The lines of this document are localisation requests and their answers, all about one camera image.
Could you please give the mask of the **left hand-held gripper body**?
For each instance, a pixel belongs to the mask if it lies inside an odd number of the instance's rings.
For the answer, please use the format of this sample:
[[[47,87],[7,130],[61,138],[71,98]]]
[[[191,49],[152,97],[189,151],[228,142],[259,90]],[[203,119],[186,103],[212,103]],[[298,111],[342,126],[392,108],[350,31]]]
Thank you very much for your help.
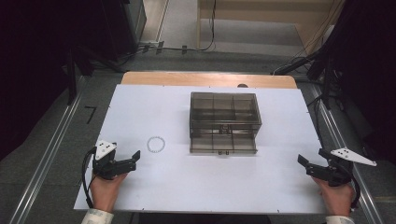
[[[122,164],[125,161],[116,161],[117,145],[105,140],[100,140],[96,146],[92,162],[93,173],[106,180],[111,180],[117,175],[122,175]]]

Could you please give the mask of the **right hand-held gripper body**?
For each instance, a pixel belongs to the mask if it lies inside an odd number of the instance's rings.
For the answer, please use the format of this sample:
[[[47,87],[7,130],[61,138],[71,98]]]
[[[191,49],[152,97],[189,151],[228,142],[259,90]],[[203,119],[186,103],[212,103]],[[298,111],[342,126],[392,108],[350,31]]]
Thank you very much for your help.
[[[318,154],[327,161],[328,166],[315,165],[314,177],[327,181],[330,187],[338,187],[349,183],[353,178],[352,171],[355,162],[376,166],[375,161],[371,161],[346,147],[331,151],[321,148]]]

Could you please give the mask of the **smoky transparent drawer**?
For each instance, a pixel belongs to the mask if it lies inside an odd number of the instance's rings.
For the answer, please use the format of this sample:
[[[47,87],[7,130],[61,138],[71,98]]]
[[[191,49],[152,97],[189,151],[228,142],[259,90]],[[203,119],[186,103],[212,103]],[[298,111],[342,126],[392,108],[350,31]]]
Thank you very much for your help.
[[[192,137],[190,153],[256,154],[257,148],[255,139],[249,136],[210,134]]]

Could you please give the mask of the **smoky transparent jewelry box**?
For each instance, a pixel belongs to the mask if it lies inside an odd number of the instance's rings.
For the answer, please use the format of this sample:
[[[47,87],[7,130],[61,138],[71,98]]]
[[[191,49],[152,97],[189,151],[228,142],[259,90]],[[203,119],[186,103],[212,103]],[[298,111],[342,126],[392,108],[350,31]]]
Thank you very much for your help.
[[[256,138],[262,126],[255,93],[193,92],[190,108],[192,137],[238,135]]]

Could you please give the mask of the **person's left hand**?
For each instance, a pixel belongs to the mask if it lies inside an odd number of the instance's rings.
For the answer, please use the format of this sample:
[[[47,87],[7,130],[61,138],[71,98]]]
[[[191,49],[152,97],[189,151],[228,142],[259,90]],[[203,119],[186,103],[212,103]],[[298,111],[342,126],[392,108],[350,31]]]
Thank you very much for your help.
[[[127,174],[117,175],[111,180],[95,177],[91,182],[93,208],[112,213],[118,199],[120,185]]]

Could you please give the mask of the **person's right hand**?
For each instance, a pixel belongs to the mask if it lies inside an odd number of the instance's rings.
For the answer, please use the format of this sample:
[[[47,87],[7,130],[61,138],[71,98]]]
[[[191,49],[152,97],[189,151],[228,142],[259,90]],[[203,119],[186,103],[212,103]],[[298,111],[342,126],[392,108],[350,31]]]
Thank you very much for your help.
[[[313,177],[319,186],[320,195],[325,203],[328,214],[331,216],[348,217],[350,205],[352,204],[354,189],[348,184],[330,187],[327,181]]]

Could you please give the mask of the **white board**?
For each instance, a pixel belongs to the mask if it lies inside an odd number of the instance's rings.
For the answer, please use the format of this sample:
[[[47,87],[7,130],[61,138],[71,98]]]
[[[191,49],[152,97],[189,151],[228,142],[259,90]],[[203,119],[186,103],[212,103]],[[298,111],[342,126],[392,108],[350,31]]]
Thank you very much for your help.
[[[190,153],[192,87],[119,85],[100,138],[124,160],[141,158],[120,187],[119,210],[176,213],[321,214],[318,187],[298,155],[322,164],[298,89],[253,89],[262,116],[256,154]]]

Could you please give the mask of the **black metal stand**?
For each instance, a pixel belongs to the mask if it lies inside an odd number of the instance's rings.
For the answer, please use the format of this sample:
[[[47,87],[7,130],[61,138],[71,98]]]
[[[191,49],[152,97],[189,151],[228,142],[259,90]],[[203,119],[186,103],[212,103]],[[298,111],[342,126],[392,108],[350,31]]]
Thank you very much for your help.
[[[68,104],[71,105],[77,96],[77,82],[73,50],[67,52]]]

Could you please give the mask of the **wooden table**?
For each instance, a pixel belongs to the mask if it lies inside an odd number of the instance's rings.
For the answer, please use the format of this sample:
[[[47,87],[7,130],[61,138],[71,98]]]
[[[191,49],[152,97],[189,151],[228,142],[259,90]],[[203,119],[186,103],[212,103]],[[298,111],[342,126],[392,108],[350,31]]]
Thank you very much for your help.
[[[206,87],[237,87],[241,84],[245,84],[248,88],[297,88],[296,81],[291,76],[248,75],[218,72],[127,72],[123,75],[121,84]]]

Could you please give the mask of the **black power strip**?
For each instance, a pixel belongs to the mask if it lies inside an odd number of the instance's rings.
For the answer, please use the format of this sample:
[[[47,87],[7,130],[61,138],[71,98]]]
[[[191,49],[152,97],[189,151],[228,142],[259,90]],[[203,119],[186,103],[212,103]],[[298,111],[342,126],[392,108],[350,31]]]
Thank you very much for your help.
[[[284,65],[281,65],[277,69],[275,69],[272,72],[272,75],[273,76],[276,76],[276,75],[284,76],[287,73],[289,73],[289,72],[291,72],[291,71],[293,71],[307,63],[310,63],[313,59],[314,59],[314,56],[312,56],[312,55],[305,56],[305,57],[294,57],[290,63],[286,63]]]

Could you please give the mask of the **dark cabinet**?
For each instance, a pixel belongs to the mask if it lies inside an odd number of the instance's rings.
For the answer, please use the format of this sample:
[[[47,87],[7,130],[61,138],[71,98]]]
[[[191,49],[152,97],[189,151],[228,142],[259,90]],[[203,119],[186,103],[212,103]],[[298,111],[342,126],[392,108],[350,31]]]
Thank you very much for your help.
[[[97,49],[109,60],[137,52],[147,17],[143,0],[98,0]]]

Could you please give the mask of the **light wooden furniture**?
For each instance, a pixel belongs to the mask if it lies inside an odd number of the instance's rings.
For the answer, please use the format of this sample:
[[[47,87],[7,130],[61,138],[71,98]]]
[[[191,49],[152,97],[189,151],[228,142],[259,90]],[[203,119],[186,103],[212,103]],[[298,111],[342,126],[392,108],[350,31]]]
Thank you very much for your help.
[[[335,25],[346,0],[196,0],[196,46],[201,41],[201,19],[293,23],[307,54]]]

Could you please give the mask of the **metal floor rail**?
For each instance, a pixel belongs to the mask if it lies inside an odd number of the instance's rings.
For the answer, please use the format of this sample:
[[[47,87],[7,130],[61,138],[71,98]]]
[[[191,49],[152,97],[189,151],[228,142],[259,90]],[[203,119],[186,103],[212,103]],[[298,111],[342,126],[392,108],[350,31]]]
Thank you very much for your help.
[[[62,111],[62,116],[57,122],[56,129],[52,133],[51,139],[45,147],[45,151],[40,158],[34,172],[25,185],[21,197],[15,210],[12,212],[10,221],[7,224],[24,224],[28,217],[30,210],[35,202],[35,199],[44,183],[44,180],[50,170],[54,158],[59,150],[59,147],[64,139],[64,135],[71,123],[74,114],[77,111],[81,95],[85,91],[89,83],[89,77],[80,77],[77,82],[78,93],[74,100],[71,101]]]
[[[311,86],[309,87],[309,90],[314,98],[319,98],[319,96],[321,95],[321,90],[317,86]],[[325,130],[329,133],[329,136],[332,139],[332,144],[335,147],[351,148],[351,146],[348,144],[348,141],[346,141],[344,136],[342,135],[338,123],[333,116],[333,112],[328,109],[326,105],[319,99],[315,102],[314,112],[317,120],[316,128],[320,140],[323,140],[323,135],[320,132],[319,124],[319,121],[322,120],[325,126]],[[356,179],[356,181],[352,182],[352,186],[360,186],[360,198],[358,199],[358,203],[360,209],[362,210],[368,221],[368,224],[385,224],[379,213],[379,210],[375,205],[374,198],[371,196],[371,192],[370,190],[368,190],[368,187],[364,182],[364,179],[361,175],[361,170],[359,169],[359,166],[357,164],[354,164],[352,174]]]

